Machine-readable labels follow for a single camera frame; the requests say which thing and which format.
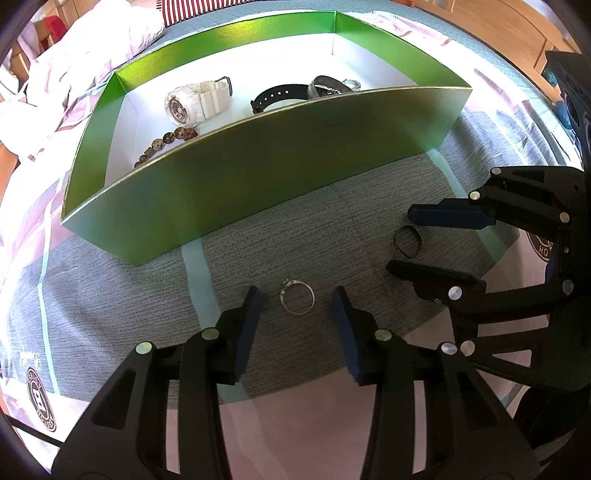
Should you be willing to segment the white chunky wristwatch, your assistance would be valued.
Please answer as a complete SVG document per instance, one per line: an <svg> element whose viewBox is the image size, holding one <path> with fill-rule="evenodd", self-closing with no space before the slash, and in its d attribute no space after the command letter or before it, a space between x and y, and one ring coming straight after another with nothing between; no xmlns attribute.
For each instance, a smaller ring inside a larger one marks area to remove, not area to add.
<svg viewBox="0 0 591 480"><path fill-rule="evenodd" d="M177 126L194 127L228 110L232 94L228 76L187 84L176 87L166 95L164 109Z"/></svg>

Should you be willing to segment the wooden bed footboard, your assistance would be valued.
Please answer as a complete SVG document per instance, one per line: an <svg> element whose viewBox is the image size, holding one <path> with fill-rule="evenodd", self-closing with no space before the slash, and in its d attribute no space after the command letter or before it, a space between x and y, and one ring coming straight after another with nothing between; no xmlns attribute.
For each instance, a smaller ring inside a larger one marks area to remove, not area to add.
<svg viewBox="0 0 591 480"><path fill-rule="evenodd" d="M561 97L558 86L543 77L548 51L580 51L556 20L525 1L448 0L407 1L466 31L504 56L552 101Z"/></svg>

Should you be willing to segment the green cardboard box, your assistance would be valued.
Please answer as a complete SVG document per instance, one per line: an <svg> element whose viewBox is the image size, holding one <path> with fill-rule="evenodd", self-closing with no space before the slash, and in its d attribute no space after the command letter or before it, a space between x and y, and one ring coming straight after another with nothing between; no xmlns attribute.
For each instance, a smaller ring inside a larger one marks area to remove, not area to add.
<svg viewBox="0 0 591 480"><path fill-rule="evenodd" d="M318 75L353 93L308 99ZM175 87L228 76L231 105L146 162ZM141 264L288 199L438 147L471 93L404 39L339 12L263 16L115 72L81 138L62 225Z"/></svg>

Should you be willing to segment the wooden bed headboard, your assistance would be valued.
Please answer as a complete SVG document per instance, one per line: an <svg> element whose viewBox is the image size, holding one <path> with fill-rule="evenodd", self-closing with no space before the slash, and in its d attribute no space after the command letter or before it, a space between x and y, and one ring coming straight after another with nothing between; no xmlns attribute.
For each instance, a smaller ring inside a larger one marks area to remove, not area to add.
<svg viewBox="0 0 591 480"><path fill-rule="evenodd" d="M18 156L3 143L0 144L0 200L3 199L7 185L14 170L18 167Z"/></svg>

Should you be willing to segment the pink crumpled duvet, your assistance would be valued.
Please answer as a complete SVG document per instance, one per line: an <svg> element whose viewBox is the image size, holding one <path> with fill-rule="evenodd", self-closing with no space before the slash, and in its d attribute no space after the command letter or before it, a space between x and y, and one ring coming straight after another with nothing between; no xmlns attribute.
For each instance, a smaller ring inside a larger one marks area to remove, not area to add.
<svg viewBox="0 0 591 480"><path fill-rule="evenodd" d="M30 64L21 93L1 102L1 145L25 160L74 116L79 99L164 31L155 7L100 1Z"/></svg>

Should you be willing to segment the striped plush doll pillow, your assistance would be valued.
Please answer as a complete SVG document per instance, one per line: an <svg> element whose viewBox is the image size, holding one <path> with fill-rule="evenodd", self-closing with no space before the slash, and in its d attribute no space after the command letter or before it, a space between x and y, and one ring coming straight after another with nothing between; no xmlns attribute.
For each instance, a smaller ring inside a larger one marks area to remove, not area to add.
<svg viewBox="0 0 591 480"><path fill-rule="evenodd" d="M156 0L155 8L161 13L164 25L180 23L213 11L250 3L250 0Z"/></svg>

